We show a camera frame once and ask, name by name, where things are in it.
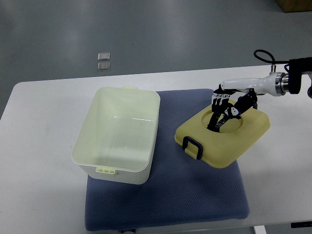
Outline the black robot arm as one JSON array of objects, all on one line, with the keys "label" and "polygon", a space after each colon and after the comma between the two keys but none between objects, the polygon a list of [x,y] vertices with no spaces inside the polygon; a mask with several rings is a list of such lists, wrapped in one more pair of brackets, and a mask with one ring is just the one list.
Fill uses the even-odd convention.
[{"label": "black robot arm", "polygon": [[285,93],[299,94],[302,84],[302,76],[308,75],[312,79],[312,58],[295,58],[290,60],[276,60],[274,56],[262,49],[257,49],[253,55],[258,60],[271,65],[271,72],[276,71],[277,64],[284,64],[286,74],[277,75],[275,79],[275,89],[277,94]]}]

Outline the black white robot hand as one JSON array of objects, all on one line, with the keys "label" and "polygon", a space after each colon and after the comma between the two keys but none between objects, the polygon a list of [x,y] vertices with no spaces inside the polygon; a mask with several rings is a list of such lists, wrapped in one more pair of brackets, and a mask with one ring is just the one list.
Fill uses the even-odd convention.
[{"label": "black white robot hand", "polygon": [[257,108],[257,97],[283,96],[288,92],[288,76],[273,72],[265,78],[240,78],[223,81],[212,94],[212,117],[207,129],[219,132],[230,119],[241,119],[250,108]]}]

